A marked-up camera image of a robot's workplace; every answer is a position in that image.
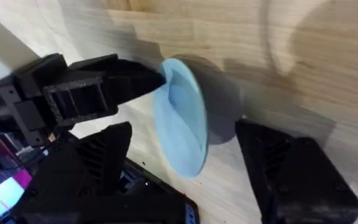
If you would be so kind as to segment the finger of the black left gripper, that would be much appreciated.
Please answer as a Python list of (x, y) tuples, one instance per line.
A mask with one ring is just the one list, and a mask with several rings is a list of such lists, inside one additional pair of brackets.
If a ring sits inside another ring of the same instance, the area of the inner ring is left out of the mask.
[(44, 87), (44, 97), (58, 125), (74, 125), (112, 116), (118, 106), (165, 84), (161, 74), (137, 62), (69, 68)]
[(68, 66), (71, 77), (92, 77), (107, 75), (108, 77), (154, 77), (154, 70), (131, 60), (119, 58), (117, 54), (86, 59)]

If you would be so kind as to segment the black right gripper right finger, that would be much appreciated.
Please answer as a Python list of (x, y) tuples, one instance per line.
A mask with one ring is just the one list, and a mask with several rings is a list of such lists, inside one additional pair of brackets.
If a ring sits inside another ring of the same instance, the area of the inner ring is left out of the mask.
[(262, 223), (354, 223), (358, 197), (312, 138), (239, 119), (235, 132)]

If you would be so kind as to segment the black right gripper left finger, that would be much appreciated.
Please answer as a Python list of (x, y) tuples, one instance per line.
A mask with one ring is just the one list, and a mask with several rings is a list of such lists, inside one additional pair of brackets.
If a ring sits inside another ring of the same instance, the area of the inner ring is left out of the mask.
[(20, 199), (22, 207), (75, 207), (115, 194), (131, 143), (130, 122), (64, 140), (41, 162)]

